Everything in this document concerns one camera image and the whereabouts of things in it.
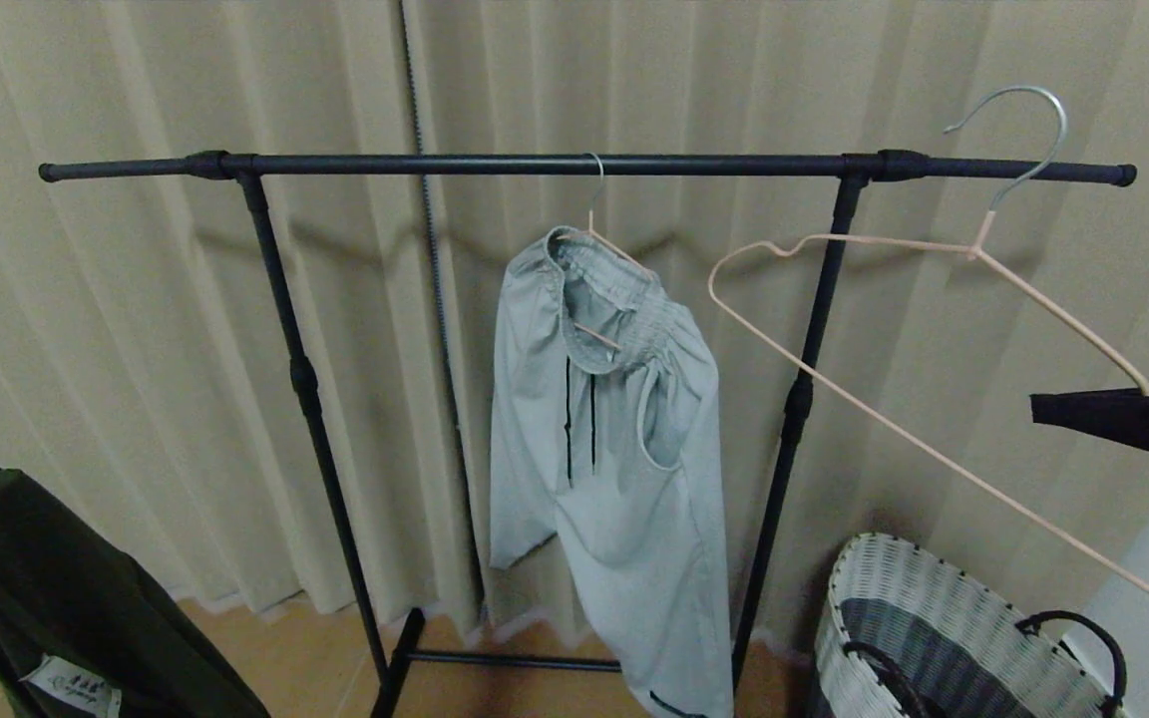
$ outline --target beige curtain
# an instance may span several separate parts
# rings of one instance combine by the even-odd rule
[[[0,465],[44,481],[163,584],[264,609],[352,600],[236,186],[45,185],[40,161],[414,149],[395,3],[0,3]],[[1149,376],[1149,1],[406,6],[429,152],[1035,157],[1133,162],[1129,190],[1031,183],[989,246]],[[383,619],[479,617],[498,286],[591,178],[433,178],[469,489],[456,465],[411,178],[269,178],[306,346]],[[971,239],[997,183],[865,192],[856,231]],[[599,224],[696,315],[722,370],[730,585],[739,601],[794,372],[707,299],[746,242],[824,231],[825,178],[611,178]],[[819,253],[731,272],[726,296],[801,342]],[[971,264],[849,250],[820,368],[1105,554],[1149,517],[1149,456],[1035,427],[1026,395],[1123,375]],[[825,389],[793,473],[759,622],[802,636],[862,528],[921,540],[1025,609],[1102,572]],[[547,546],[480,578],[493,622],[584,630]]]

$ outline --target brown tile floor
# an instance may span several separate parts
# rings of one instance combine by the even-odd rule
[[[287,601],[272,622],[233,609],[211,615],[194,601],[182,609],[223,651],[233,669],[255,689],[275,718],[319,718],[369,715],[377,682],[370,669],[361,619],[355,610],[322,616],[307,601]],[[386,631],[390,649],[396,628]],[[462,648],[447,618],[434,618],[424,628],[423,648]],[[579,655],[610,658],[596,639],[574,651],[565,650],[556,634],[543,626],[508,641],[478,646],[510,654]],[[799,675],[776,659],[764,646],[753,646],[738,695],[740,718],[782,718],[789,692],[802,695]],[[11,709],[1,698],[0,718]],[[483,669],[478,665],[418,663],[407,674],[398,715],[438,715],[447,718],[485,715],[647,715],[612,673]]]

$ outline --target gray sweatpants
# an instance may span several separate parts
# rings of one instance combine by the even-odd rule
[[[654,273],[556,227],[508,264],[495,329],[491,564],[554,532],[651,715],[733,715],[716,363]],[[622,346],[574,327],[584,324]]]

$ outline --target woven laundry basket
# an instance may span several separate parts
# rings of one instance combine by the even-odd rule
[[[1112,692],[1065,646],[1050,618],[1081,623],[1115,659]],[[965,572],[907,540],[862,534],[831,572],[815,641],[811,718],[1125,717],[1120,648],[1065,610],[1030,618]]]

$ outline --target clothes hanger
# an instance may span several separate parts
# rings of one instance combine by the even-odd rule
[[[597,157],[596,152],[587,152],[587,154],[592,155],[593,159],[596,160],[596,169],[601,172],[601,183],[596,185],[596,192],[593,193],[593,200],[588,201],[587,206],[587,229],[586,231],[563,233],[563,236],[556,238],[556,241],[574,239],[576,237],[592,237],[594,240],[601,241],[601,244],[606,246],[606,248],[609,249],[610,252],[615,252],[615,254],[618,254],[619,257],[638,265],[638,269],[641,269],[641,271],[645,272],[646,276],[650,276],[650,269],[645,269],[645,264],[633,260],[632,255],[627,254],[625,250],[619,249],[618,246],[615,246],[615,242],[611,242],[609,239],[606,239],[594,230],[593,217],[594,213],[596,213],[596,199],[597,196],[601,196],[601,191],[606,190],[606,164],[601,163],[601,159]],[[593,331],[592,329],[585,327],[584,324],[580,324],[578,322],[571,322],[571,324],[574,324],[574,329],[578,329],[579,331],[583,331],[587,335],[593,337],[593,339],[601,341],[601,343],[609,346],[610,349],[615,349],[617,352],[624,349],[622,345],[610,339],[610,337],[604,337],[601,333]]]
[[[981,223],[981,227],[978,231],[978,237],[974,240],[974,242],[972,242],[971,246],[939,245],[939,242],[932,242],[932,241],[889,239],[884,237],[845,236],[845,233],[813,233],[812,236],[807,237],[801,241],[797,241],[797,245],[793,246],[792,249],[782,249],[779,246],[774,245],[774,242],[772,241],[757,241],[754,242],[754,245],[743,246],[743,248],[730,252],[730,254],[726,254],[725,257],[722,257],[719,262],[716,262],[715,267],[712,268],[712,271],[707,275],[707,294],[711,296],[712,301],[715,301],[715,303],[719,306],[725,314],[728,314],[730,317],[733,317],[735,322],[743,324],[743,326],[747,327],[748,331],[751,331],[753,334],[757,337],[757,339],[759,339],[763,342],[766,342],[766,345],[770,345],[772,349],[785,356],[785,358],[787,358],[793,364],[797,365],[797,368],[801,369],[801,371],[807,372],[812,378],[815,378],[815,380],[822,383],[822,385],[825,385],[827,388],[834,391],[835,394],[842,396],[845,401],[849,401],[850,404],[854,404],[858,409],[863,410],[863,412],[865,412],[867,417],[874,418],[877,419],[877,422],[885,424],[886,427],[893,429],[894,433],[899,434],[902,438],[905,438],[907,441],[911,442],[912,445],[916,445],[918,449],[924,450],[933,458],[939,460],[941,464],[944,464],[948,469],[951,469],[953,472],[961,473],[962,477],[970,479],[972,485],[980,487],[980,489],[984,489],[986,494],[989,494],[995,500],[1002,502],[1003,504],[1009,505],[1010,509],[1016,510],[1018,514],[1021,514],[1023,517],[1030,518],[1033,523],[1035,523],[1040,527],[1043,527],[1044,531],[1050,532],[1050,534],[1059,538],[1059,540],[1066,541],[1069,546],[1072,546],[1072,548],[1079,550],[1080,554],[1085,554],[1089,558],[1094,559],[1095,563],[1102,564],[1103,568],[1116,573],[1117,577],[1125,578],[1126,581],[1134,584],[1134,586],[1139,587],[1139,589],[1149,594],[1149,584],[1146,582],[1142,578],[1134,576],[1134,573],[1129,572],[1129,570],[1126,570],[1125,568],[1120,566],[1120,564],[1115,563],[1115,561],[1106,558],[1104,555],[1100,554],[1100,551],[1086,545],[1086,542],[1078,540],[1078,538],[1071,535],[1070,533],[1063,531],[1058,526],[1048,522],[1047,518],[1041,517],[1040,514],[1035,514],[1034,510],[1025,508],[1025,505],[1018,503],[1017,500],[1013,500],[1011,499],[1011,496],[1003,494],[1003,492],[997,489],[997,487],[990,486],[989,482],[986,482],[984,479],[978,477],[977,473],[971,472],[971,470],[963,468],[958,463],[955,463],[955,461],[943,455],[938,449],[934,449],[934,447],[930,446],[925,441],[921,441],[920,438],[913,435],[912,432],[909,432],[907,431],[907,429],[899,426],[897,423],[895,423],[893,419],[888,417],[885,417],[884,414],[878,412],[876,409],[872,409],[871,406],[863,403],[862,400],[858,400],[857,396],[849,394],[849,392],[845,391],[842,386],[838,385],[838,383],[831,381],[827,377],[818,372],[817,369],[802,362],[802,360],[799,358],[797,355],[784,349],[784,347],[780,346],[779,342],[770,339],[770,335],[766,335],[765,332],[757,329],[756,324],[748,322],[748,319],[745,318],[741,314],[735,312],[734,308],[731,308],[730,304],[726,304],[725,301],[722,300],[720,296],[717,296],[716,294],[716,275],[720,272],[722,265],[725,265],[726,262],[730,262],[730,260],[738,257],[740,254],[750,252],[753,249],[768,249],[769,252],[771,252],[771,254],[776,255],[776,257],[789,258],[794,257],[795,254],[799,254],[799,252],[801,252],[801,249],[804,248],[804,246],[808,245],[808,242],[825,239],[825,240],[851,241],[856,242],[856,245],[903,246],[903,248],[917,249],[921,252],[946,252],[954,254],[963,254],[965,255],[966,258],[982,260],[984,263],[987,264],[990,269],[993,269],[995,273],[998,273],[1003,278],[1007,278],[1009,283],[1016,285],[1018,289],[1021,289],[1024,292],[1024,294],[1031,296],[1031,299],[1034,299],[1036,303],[1040,303],[1040,306],[1049,310],[1050,314],[1056,315],[1058,319],[1062,319],[1063,323],[1066,323],[1067,326],[1072,327],[1072,330],[1079,333],[1079,335],[1085,337],[1086,340],[1089,340],[1090,343],[1093,343],[1095,347],[1098,347],[1100,352],[1108,355],[1108,357],[1112,360],[1112,362],[1115,362],[1117,366],[1123,369],[1123,371],[1125,371],[1126,375],[1129,375],[1129,378],[1134,380],[1134,383],[1138,385],[1138,388],[1141,389],[1141,392],[1143,392],[1143,395],[1149,396],[1149,381],[1147,381],[1146,378],[1141,376],[1141,372],[1139,372],[1134,368],[1134,365],[1129,363],[1128,360],[1124,358],[1120,353],[1118,353],[1117,350],[1113,349],[1113,347],[1111,347],[1111,345],[1108,345],[1108,342],[1105,342],[1102,339],[1102,337],[1098,337],[1097,333],[1090,331],[1087,326],[1085,326],[1085,324],[1078,322],[1075,317],[1072,317],[1071,314],[1067,314],[1066,310],[1062,309],[1061,306],[1055,304],[1052,300],[1048,299],[1043,294],[1040,294],[1040,292],[1035,291],[1034,287],[1031,287],[1031,285],[1027,285],[1026,281],[1023,281],[1021,277],[1018,277],[1016,273],[1009,271],[1008,268],[1004,268],[1003,264],[1001,264],[995,258],[990,257],[990,255],[987,254],[987,252],[984,249],[984,241],[986,241],[987,233],[990,231],[990,224],[993,224],[994,222],[995,209],[1000,204],[1000,200],[1003,200],[1004,194],[1008,194],[1008,192],[1012,191],[1013,187],[1018,186],[1018,184],[1021,184],[1027,178],[1035,176],[1036,172],[1040,172],[1040,170],[1043,170],[1046,167],[1048,167],[1048,164],[1054,161],[1054,155],[1057,154],[1057,149],[1062,146],[1062,141],[1065,140],[1066,138],[1066,113],[1065,110],[1062,109],[1062,102],[1057,100],[1057,95],[1054,95],[1052,92],[1044,90],[1044,87],[1012,86],[995,91],[992,94],[985,96],[985,99],[981,100],[976,106],[974,109],[972,109],[970,115],[965,117],[964,122],[967,122],[967,119],[970,119],[972,115],[978,113],[978,109],[980,109],[981,106],[995,99],[995,96],[1007,94],[1008,92],[1018,92],[1018,91],[1034,92],[1035,94],[1044,96],[1046,100],[1049,100],[1050,103],[1054,105],[1054,108],[1057,110],[1058,115],[1057,141],[1054,142],[1052,149],[1049,150],[1049,154],[1047,157],[1044,157],[1044,161],[1041,161],[1041,163],[1035,164],[1034,168],[1031,168],[1030,171],[1026,171],[1025,173],[1023,173],[1023,176],[1016,178],[1016,180],[1008,183],[1008,185],[1004,186],[995,195],[993,203],[990,203],[990,208],[987,210],[987,214],[984,217],[984,223]],[[964,122],[951,125],[950,128],[946,129],[944,132],[954,132],[955,129],[963,126]]]

